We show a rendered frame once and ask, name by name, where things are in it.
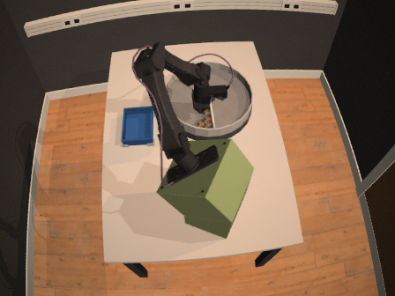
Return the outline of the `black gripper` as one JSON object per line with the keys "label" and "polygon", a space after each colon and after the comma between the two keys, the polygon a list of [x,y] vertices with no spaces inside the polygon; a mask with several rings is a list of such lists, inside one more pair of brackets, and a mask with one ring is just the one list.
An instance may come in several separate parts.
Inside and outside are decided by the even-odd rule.
{"label": "black gripper", "polygon": [[192,90],[192,101],[194,102],[193,108],[200,114],[203,114],[206,109],[210,109],[210,104],[202,104],[202,96],[205,96],[206,94],[198,95],[194,92],[194,90]]}

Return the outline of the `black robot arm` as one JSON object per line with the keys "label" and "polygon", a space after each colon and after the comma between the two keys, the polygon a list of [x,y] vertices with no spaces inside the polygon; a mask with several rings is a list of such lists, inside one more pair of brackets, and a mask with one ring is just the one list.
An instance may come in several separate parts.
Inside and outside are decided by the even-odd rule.
{"label": "black robot arm", "polygon": [[[160,119],[162,121],[162,150],[165,152],[167,159],[173,159],[177,164],[167,171],[168,183],[173,185],[218,161],[219,154],[215,145],[196,155],[190,150],[185,129],[176,117],[168,96],[163,74],[164,69],[174,73],[183,84],[194,85],[196,94],[204,95],[207,93],[202,96],[202,104],[211,104],[211,95],[219,100],[226,99],[227,87],[225,85],[212,85],[209,86],[208,91],[211,67],[203,62],[196,65],[180,59],[165,49],[165,42],[163,41],[155,43],[152,53],[150,52],[151,49],[146,48],[146,51],[144,49],[139,53],[134,63],[134,69],[138,78],[142,79],[142,82],[147,85],[153,95],[151,96],[148,92],[158,123],[159,141]],[[163,66],[165,67],[163,68]]]}

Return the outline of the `blue open box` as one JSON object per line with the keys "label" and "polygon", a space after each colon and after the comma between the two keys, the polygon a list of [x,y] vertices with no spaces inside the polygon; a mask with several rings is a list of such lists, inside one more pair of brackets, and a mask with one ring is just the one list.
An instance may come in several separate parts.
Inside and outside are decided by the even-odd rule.
{"label": "blue open box", "polygon": [[153,144],[153,106],[123,109],[121,142],[128,145]]}

